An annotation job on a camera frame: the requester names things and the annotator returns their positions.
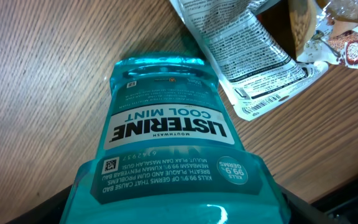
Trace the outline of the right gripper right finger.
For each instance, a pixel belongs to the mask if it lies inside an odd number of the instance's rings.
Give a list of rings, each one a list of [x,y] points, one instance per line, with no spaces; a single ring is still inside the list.
[[[320,212],[306,201],[279,185],[291,210],[289,224],[336,224],[336,221]]]

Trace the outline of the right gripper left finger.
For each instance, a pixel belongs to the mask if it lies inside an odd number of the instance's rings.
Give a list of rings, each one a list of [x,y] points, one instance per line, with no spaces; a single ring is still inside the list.
[[[6,224],[59,224],[72,186]]]

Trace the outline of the blue mouthwash bottle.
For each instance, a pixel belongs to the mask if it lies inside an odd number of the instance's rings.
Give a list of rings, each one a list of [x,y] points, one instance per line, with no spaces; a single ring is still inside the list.
[[[93,160],[62,223],[288,223],[263,160],[245,151],[208,62],[146,55],[115,64]]]

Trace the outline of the clear bag with printed card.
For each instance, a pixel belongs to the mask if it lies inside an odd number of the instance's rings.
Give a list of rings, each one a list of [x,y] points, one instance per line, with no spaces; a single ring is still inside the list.
[[[252,121],[308,88],[326,62],[293,60],[257,20],[264,1],[170,0],[238,117]]]

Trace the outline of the white box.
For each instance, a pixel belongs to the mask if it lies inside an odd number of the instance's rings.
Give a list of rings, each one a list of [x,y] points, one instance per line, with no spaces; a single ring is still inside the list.
[[[296,59],[358,69],[358,0],[289,0]]]

